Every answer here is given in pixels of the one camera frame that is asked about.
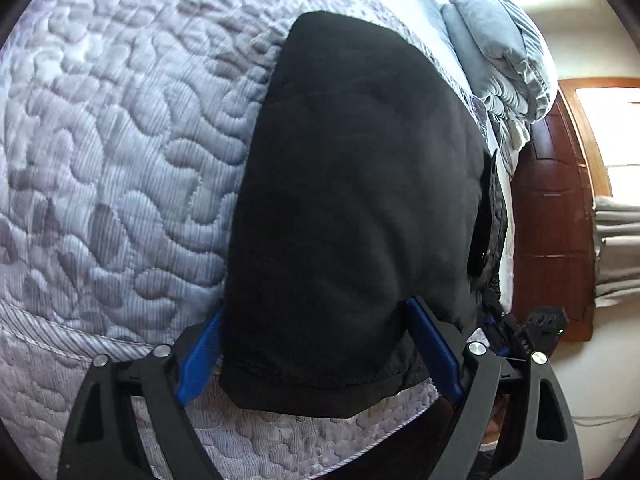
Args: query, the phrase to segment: black jacket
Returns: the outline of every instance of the black jacket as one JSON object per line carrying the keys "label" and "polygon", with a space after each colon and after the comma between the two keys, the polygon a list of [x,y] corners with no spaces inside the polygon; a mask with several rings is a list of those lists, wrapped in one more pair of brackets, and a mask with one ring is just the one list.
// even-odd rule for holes
{"label": "black jacket", "polygon": [[239,406],[348,417],[427,377],[401,301],[463,333],[497,272],[495,159],[396,33],[304,14],[262,106],[228,257],[221,385]]}

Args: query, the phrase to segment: bed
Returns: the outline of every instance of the bed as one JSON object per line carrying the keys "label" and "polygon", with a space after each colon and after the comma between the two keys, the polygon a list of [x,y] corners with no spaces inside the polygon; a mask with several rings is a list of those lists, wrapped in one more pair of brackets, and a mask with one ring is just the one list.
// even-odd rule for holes
{"label": "bed", "polygon": [[[93,356],[137,358],[222,300],[252,129],[292,22],[329,10],[421,50],[498,143],[434,0],[33,0],[0,52],[0,416],[54,478]],[[513,294],[513,216],[500,263]],[[314,478],[423,413],[427,381],[350,419],[235,407],[211,381],[190,407],[225,478]],[[170,478],[143,404],[158,478]],[[302,446],[301,442],[312,442]]]}

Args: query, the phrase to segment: window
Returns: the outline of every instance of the window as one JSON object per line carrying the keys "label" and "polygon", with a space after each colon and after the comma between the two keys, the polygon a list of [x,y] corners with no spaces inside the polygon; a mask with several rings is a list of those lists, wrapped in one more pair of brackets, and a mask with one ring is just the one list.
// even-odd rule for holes
{"label": "window", "polygon": [[640,79],[559,82],[595,195],[640,203]]}
{"label": "window", "polygon": [[640,88],[576,89],[613,197],[640,203]]}

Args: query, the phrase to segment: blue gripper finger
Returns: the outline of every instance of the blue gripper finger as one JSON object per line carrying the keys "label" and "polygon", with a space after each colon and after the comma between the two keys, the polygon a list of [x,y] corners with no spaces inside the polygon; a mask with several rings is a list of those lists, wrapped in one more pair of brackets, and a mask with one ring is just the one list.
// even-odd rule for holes
{"label": "blue gripper finger", "polygon": [[433,384],[447,400],[453,404],[459,403],[465,397],[460,383],[460,362],[416,298],[406,301],[406,314],[409,333]]}
{"label": "blue gripper finger", "polygon": [[175,397],[182,406],[186,406],[190,400],[199,397],[204,391],[211,371],[220,356],[223,310],[221,308],[211,318],[180,365],[180,377]]}

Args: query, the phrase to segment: white wall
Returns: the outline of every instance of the white wall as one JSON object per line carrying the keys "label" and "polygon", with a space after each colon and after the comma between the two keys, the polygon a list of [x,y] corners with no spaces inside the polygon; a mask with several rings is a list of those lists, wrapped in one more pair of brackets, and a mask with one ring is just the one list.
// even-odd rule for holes
{"label": "white wall", "polygon": [[640,77],[640,54],[606,0],[526,9],[556,62],[558,77]]}
{"label": "white wall", "polygon": [[[551,362],[573,416],[640,410],[640,304],[596,309],[593,338],[560,343]],[[638,418],[577,427],[584,477],[600,476]]]}

